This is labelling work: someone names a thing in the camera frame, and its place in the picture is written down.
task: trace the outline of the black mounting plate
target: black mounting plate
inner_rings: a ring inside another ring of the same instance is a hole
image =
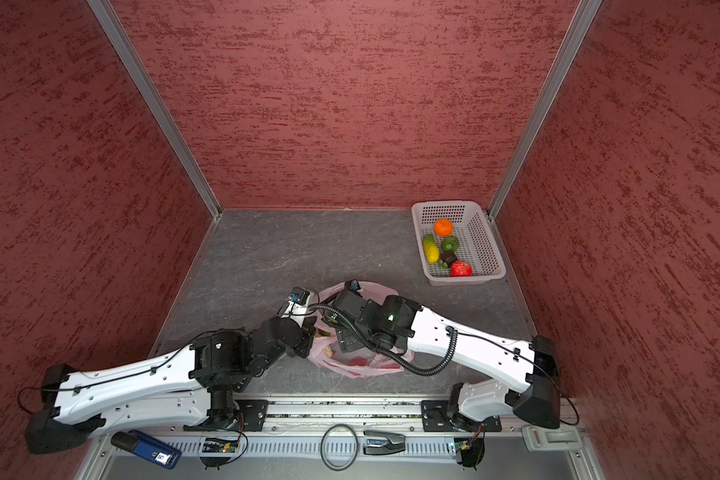
[[[267,400],[236,400],[244,419],[242,430],[244,432],[260,432],[266,420],[266,410],[269,406]]]
[[[448,400],[423,400],[422,425],[425,432],[455,432],[448,417]],[[501,420],[499,417],[488,417],[483,421],[483,432],[500,432]]]

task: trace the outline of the robotic arm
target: robotic arm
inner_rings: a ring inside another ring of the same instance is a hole
[[[316,317],[310,314],[320,309],[326,322],[335,325],[343,351],[366,346],[394,360],[393,347],[426,352],[443,361],[422,369],[400,359],[403,367],[433,375],[452,360],[497,380],[454,385],[447,415],[456,427],[474,431],[487,417],[510,413],[534,425],[559,426],[560,393],[550,340],[492,336],[412,300],[388,296],[379,305],[357,290],[355,281],[347,282],[335,298],[316,303],[316,292],[294,288],[280,311],[253,332],[208,332],[142,362],[96,372],[52,366],[40,388],[44,408],[28,423],[29,450],[59,452],[82,445],[89,436],[176,422],[185,430],[237,430],[233,393],[242,392],[285,354],[306,358],[315,334]]]

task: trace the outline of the red fruit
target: red fruit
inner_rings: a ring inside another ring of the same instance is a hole
[[[451,276],[472,276],[472,267],[462,260],[451,265]]]

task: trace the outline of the white label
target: white label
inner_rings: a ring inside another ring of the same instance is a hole
[[[161,463],[163,465],[167,464],[170,460],[170,455],[167,453],[158,453],[155,457],[155,462]]]

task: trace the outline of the gray ring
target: gray ring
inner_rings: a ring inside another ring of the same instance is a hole
[[[325,453],[324,450],[323,450],[323,447],[324,447],[325,444],[326,444],[326,438],[331,434],[331,432],[333,432],[334,430],[336,430],[336,428],[346,428],[347,430],[349,430],[349,433],[351,433],[352,436],[355,437],[355,455],[352,456],[352,458],[349,459],[349,462],[347,462],[346,464],[341,465],[341,466],[335,466],[335,465],[333,465],[332,463],[330,463],[330,462],[326,459],[326,453]],[[326,430],[326,433],[323,434],[322,438],[320,439],[320,459],[322,460],[322,462],[323,462],[324,464],[326,464],[326,466],[327,466],[328,468],[330,468],[330,469],[333,470],[334,472],[343,472],[343,471],[346,470],[347,468],[351,467],[352,464],[355,463],[355,460],[356,460],[357,457],[358,457],[358,452],[359,452],[359,451],[360,451],[360,440],[358,440],[358,436],[357,436],[357,434],[355,433],[355,430],[353,430],[352,427],[350,427],[349,425],[347,425],[347,424],[345,424],[345,423],[337,423],[337,424],[334,425],[333,427],[329,428],[328,430]]]

